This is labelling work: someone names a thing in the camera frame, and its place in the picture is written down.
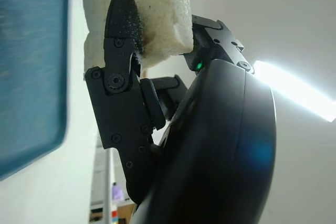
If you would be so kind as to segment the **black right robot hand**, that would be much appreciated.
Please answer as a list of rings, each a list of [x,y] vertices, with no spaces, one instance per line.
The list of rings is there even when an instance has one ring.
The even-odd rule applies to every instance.
[[[102,145],[120,155],[131,223],[257,223],[276,154],[270,87],[243,57],[221,21],[193,16],[196,73],[141,79],[140,15],[135,0],[111,0],[103,68],[85,80]]]

